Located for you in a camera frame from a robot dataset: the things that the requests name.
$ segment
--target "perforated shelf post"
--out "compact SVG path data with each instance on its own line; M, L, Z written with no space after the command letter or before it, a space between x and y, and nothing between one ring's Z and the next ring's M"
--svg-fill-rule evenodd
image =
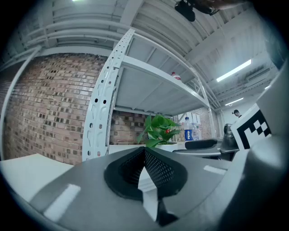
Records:
M107 128L112 119L116 80L134 32L128 30L118 42L97 79L84 123L82 161L108 154Z

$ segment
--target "shelf board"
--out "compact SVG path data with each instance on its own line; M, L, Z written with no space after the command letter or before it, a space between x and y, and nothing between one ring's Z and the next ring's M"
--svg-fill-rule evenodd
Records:
M209 107L191 88L150 64L125 56L121 67L115 107L170 116Z

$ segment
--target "blue label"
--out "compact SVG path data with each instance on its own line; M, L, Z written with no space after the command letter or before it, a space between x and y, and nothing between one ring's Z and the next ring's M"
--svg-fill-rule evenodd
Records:
M193 137L191 135L191 129L185 130L185 141L193 140Z

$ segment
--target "water bottle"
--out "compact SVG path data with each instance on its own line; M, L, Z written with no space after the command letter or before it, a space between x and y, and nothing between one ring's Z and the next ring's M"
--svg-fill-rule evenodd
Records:
M189 120L189 117L185 118L185 123L184 123L184 130L185 130L185 142L192 141L192 130L193 126Z
M193 140L199 140L199 126L197 126L197 123L193 123L192 137Z

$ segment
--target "plastic bottle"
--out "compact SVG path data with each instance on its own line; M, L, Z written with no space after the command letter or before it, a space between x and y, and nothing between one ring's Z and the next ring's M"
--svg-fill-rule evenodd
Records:
M197 123L193 123L192 137L193 140L199 140L199 126Z
M193 140L193 137L192 137L193 126L189 120L189 117L185 118L184 130L185 130L185 142L192 141Z
M181 77L178 74L176 74L175 72L172 72L171 76L173 76L177 80L181 80Z

